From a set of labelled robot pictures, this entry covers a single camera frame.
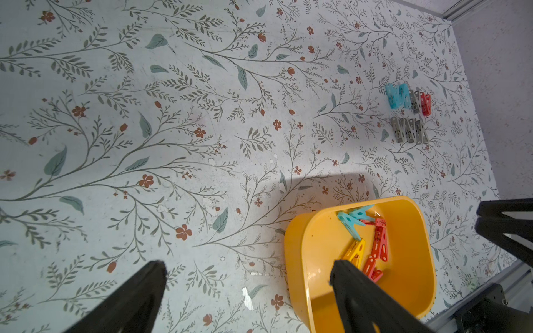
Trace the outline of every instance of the red clothespin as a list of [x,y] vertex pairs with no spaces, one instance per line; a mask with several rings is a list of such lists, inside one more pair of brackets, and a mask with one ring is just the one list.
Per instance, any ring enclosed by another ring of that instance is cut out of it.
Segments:
[[381,277],[383,276],[383,272],[380,270],[375,270],[374,273],[372,273],[372,282],[376,283]]
[[363,268],[363,273],[368,276],[372,281],[377,282],[382,276],[383,272],[376,270],[376,261],[380,258],[383,261],[388,260],[388,249],[387,249],[387,228],[386,222],[382,218],[377,218],[375,223],[376,231],[374,233],[374,243],[372,244],[372,252],[367,259],[365,267]]
[[383,261],[388,260],[388,250],[387,250],[387,228],[386,228],[386,222],[382,218],[376,219],[376,227],[383,228],[381,230],[381,249],[379,251],[379,257]]
[[420,94],[420,104],[422,105],[422,114],[426,117],[431,114],[431,95]]

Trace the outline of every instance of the clothespin pile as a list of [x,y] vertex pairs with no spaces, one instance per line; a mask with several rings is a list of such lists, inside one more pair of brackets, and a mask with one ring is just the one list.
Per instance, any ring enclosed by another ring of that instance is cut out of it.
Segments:
[[372,252],[368,257],[363,273],[368,276],[372,281],[377,282],[382,276],[383,272],[376,270],[376,261],[381,259],[386,262],[388,260],[387,254],[387,229],[386,222],[382,218],[374,218],[366,215],[366,211],[373,207],[364,206],[357,208],[352,212],[346,214],[344,212],[337,213],[338,219],[346,227],[355,241],[352,243],[348,251],[342,257],[343,260],[352,262],[358,269],[361,269],[363,251],[365,249],[365,240],[357,233],[354,228],[354,224],[365,226],[374,225],[376,230],[374,233],[374,244],[372,245]]

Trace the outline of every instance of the leaf pattern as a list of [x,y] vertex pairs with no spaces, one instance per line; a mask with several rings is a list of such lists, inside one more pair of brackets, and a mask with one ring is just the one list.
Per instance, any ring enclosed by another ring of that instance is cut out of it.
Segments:
[[[427,318],[508,267],[473,230],[498,189],[451,22],[343,3],[14,6],[0,54],[1,103],[17,106],[0,115],[15,152],[0,170],[0,250],[17,262],[7,330],[64,331],[157,259],[157,331],[305,331],[285,282],[290,221],[390,196],[425,217]],[[384,89],[398,82],[432,95],[428,144],[391,137]]]

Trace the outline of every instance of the teal clothespin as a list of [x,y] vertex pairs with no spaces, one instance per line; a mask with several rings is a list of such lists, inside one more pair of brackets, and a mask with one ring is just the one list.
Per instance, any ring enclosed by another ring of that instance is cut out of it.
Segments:
[[361,241],[361,236],[357,233],[356,229],[353,227],[354,224],[365,226],[365,224],[358,219],[344,213],[344,212],[338,212],[337,217],[339,220],[341,220],[342,224],[344,224],[344,227],[348,230],[350,235],[356,240]]
[[373,206],[374,205],[360,207],[360,208],[357,208],[357,209],[349,212],[348,214],[351,217],[355,217],[355,218],[358,218],[358,219],[361,219],[361,220],[375,221],[376,220],[375,218],[366,215],[366,211],[371,209]]

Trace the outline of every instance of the orange flower print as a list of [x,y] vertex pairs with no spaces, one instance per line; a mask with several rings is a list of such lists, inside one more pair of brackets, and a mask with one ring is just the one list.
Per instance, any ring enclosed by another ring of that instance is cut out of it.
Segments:
[[182,224],[181,227],[176,228],[176,238],[181,238],[185,241],[187,240],[187,236],[192,236],[192,230],[187,229],[186,224]]
[[142,180],[139,181],[139,186],[144,186],[145,188],[149,188],[150,185],[154,183],[153,179],[154,179],[153,176],[142,175]]
[[198,127],[198,128],[196,128],[195,134],[196,134],[196,137],[204,137],[204,134],[206,134],[206,133],[205,133],[205,131],[203,129]]
[[107,272],[108,273],[113,273],[115,268],[117,268],[117,262],[113,261],[112,263],[109,264],[109,266],[107,266]]
[[43,20],[44,23],[46,22],[52,22],[55,19],[54,13],[52,12],[43,12],[43,16],[41,16],[41,20]]
[[279,131],[279,129],[281,128],[281,122],[276,119],[276,121],[274,121],[272,124],[274,125],[274,128]]
[[213,316],[210,315],[210,314],[206,314],[204,316],[204,326],[209,326],[209,324],[211,324],[211,322],[213,321]]
[[85,117],[85,107],[75,107],[72,109],[74,117]]
[[285,303],[283,302],[283,296],[279,296],[278,294],[276,294],[276,295],[274,296],[274,299],[271,299],[271,300],[270,300],[270,304],[272,304],[273,306],[275,306],[275,307],[276,307],[276,311],[278,311],[279,308],[285,304]]
[[4,174],[0,176],[0,179],[10,181],[11,178],[15,177],[16,174],[16,172],[11,172],[11,170],[7,169],[6,171],[4,171]]

